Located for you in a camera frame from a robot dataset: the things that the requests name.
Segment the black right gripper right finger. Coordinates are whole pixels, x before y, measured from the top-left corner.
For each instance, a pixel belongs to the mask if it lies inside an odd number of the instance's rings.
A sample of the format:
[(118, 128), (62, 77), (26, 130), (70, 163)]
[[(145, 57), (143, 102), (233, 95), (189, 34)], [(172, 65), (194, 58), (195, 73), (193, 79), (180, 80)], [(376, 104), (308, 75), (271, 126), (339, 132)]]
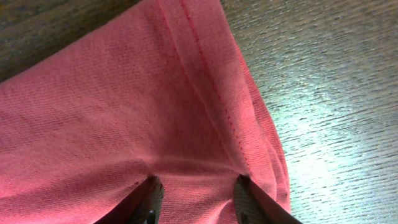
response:
[(239, 224), (302, 224), (246, 175), (236, 179), (233, 203)]

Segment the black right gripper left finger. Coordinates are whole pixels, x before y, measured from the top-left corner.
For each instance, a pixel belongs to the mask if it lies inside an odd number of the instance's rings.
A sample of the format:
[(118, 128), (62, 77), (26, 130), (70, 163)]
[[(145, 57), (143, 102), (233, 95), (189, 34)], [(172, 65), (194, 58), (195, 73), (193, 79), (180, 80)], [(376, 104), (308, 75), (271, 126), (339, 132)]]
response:
[(158, 224), (163, 198), (159, 177), (149, 176), (95, 224)]

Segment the orange FRAM t-shirt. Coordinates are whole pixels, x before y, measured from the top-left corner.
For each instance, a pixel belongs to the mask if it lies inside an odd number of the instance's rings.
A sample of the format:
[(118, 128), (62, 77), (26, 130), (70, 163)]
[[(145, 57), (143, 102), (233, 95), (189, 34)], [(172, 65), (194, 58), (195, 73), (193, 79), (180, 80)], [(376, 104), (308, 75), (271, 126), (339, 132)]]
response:
[(1, 222), (94, 223), (148, 175), (161, 223), (290, 209), (284, 152), (219, 1), (141, 1), (1, 84)]

